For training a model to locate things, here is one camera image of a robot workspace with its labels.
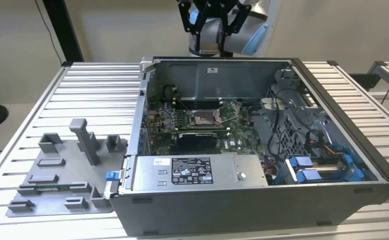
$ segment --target beige wall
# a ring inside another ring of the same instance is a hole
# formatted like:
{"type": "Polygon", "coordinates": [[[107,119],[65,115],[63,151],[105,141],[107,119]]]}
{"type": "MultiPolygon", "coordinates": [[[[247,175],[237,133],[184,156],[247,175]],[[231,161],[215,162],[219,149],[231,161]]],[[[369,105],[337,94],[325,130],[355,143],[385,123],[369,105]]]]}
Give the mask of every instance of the beige wall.
{"type": "Polygon", "coordinates": [[[187,56],[175,0],[67,1],[88,60],[139,62],[143,56],[187,56]]]}
{"type": "Polygon", "coordinates": [[[0,0],[0,103],[35,102],[59,68],[35,1],[0,0]]]}
{"type": "Polygon", "coordinates": [[[376,60],[389,61],[389,0],[281,0],[267,55],[368,71],[376,60]]]}

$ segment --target yellow wire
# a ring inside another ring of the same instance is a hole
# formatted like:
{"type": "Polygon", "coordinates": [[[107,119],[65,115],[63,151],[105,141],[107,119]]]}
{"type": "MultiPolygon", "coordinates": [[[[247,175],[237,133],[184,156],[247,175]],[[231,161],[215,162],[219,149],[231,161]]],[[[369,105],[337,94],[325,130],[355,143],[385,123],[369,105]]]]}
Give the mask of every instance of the yellow wire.
{"type": "Polygon", "coordinates": [[[331,149],[325,144],[324,144],[323,146],[328,149],[328,151],[329,151],[332,154],[336,154],[336,152],[332,151],[332,149],[331,149]]]}

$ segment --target sticker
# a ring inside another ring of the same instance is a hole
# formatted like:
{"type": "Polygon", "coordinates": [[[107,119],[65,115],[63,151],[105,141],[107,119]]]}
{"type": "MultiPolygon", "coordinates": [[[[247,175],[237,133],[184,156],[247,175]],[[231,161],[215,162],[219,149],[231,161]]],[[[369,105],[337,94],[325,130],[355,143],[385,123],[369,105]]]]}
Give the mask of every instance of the sticker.
{"type": "Polygon", "coordinates": [[[212,184],[213,173],[211,158],[209,157],[173,158],[172,183],[176,185],[212,184]]]}
{"type": "Polygon", "coordinates": [[[169,158],[155,158],[155,165],[157,166],[169,166],[171,159],[169,158]]]}
{"type": "Polygon", "coordinates": [[[37,188],[36,190],[40,192],[49,192],[49,191],[59,191],[60,189],[57,187],[48,187],[48,188],[37,188]]]}
{"type": "Polygon", "coordinates": [[[219,68],[217,67],[208,67],[208,73],[209,74],[217,74],[219,73],[219,68]]]}

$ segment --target open computer tower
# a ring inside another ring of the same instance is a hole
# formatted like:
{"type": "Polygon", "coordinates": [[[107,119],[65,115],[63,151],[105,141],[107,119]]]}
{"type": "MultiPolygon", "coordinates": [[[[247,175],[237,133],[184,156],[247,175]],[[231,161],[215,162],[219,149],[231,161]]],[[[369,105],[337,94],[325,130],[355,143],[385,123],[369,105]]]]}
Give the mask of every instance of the open computer tower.
{"type": "Polygon", "coordinates": [[[112,192],[131,236],[331,226],[389,164],[299,59],[156,57],[112,192]]]}

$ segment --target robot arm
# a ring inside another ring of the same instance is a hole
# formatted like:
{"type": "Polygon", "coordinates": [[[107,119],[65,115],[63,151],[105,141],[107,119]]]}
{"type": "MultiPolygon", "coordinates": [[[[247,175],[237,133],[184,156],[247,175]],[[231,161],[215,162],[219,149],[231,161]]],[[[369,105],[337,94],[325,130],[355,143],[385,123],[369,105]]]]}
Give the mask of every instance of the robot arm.
{"type": "Polygon", "coordinates": [[[260,0],[179,0],[191,53],[203,57],[253,55],[267,33],[261,5],[260,0]]]}

